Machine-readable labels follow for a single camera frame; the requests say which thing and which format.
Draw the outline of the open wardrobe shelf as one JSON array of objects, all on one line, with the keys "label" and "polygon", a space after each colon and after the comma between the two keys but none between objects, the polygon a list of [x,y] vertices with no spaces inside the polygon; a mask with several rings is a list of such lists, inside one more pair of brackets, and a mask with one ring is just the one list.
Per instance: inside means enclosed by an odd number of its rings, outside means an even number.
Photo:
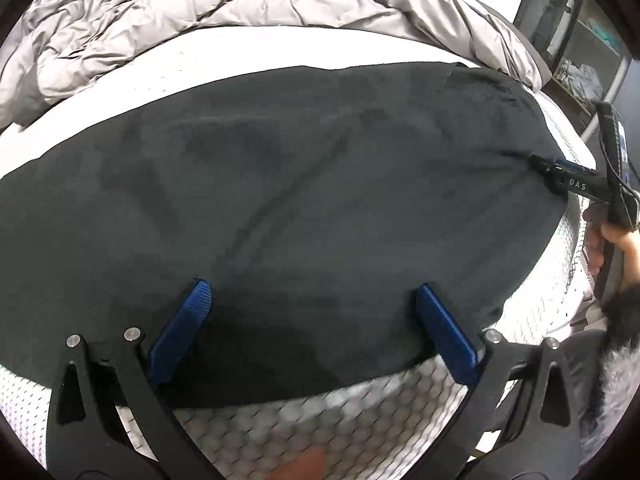
[{"label": "open wardrobe shelf", "polygon": [[623,84],[630,53],[596,0],[522,0],[514,25],[552,73],[544,93],[578,134],[591,129],[597,102],[611,102]]}]

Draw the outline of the black pants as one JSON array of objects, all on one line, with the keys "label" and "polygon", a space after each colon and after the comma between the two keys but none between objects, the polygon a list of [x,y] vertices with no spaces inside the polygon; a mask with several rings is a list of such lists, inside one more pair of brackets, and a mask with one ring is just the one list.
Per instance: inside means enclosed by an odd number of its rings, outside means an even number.
[{"label": "black pants", "polygon": [[290,67],[100,122],[1,181],[1,362],[50,386],[65,339],[160,332],[213,307],[168,382],[177,408],[311,396],[432,356],[433,284],[500,318],[566,207],[534,97],[457,64]]}]

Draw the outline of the grey quilted duvet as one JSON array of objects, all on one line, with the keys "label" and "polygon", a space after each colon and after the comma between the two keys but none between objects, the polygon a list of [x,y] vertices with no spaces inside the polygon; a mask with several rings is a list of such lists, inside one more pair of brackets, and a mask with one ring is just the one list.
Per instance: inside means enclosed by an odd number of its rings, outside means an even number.
[{"label": "grey quilted duvet", "polygon": [[541,89],[550,70],[528,39],[476,0],[35,0],[1,49],[1,122],[28,126],[138,55],[192,30],[363,30],[450,51]]}]

